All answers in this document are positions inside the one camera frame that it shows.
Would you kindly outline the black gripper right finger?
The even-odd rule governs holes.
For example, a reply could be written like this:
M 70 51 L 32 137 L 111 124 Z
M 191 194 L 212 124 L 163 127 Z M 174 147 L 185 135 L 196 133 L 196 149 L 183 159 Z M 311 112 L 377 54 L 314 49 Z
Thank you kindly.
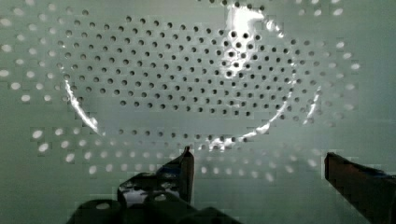
M 329 152 L 326 180 L 371 224 L 395 224 L 395 176 Z

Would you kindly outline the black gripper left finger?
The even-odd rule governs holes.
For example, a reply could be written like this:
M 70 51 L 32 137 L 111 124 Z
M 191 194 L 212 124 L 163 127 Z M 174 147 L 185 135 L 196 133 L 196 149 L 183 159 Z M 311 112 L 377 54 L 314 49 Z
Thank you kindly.
M 157 171 L 140 173 L 121 183 L 117 190 L 122 205 L 142 203 L 154 192 L 169 192 L 189 203 L 194 179 L 194 157 L 186 146 L 175 159 L 162 165 Z

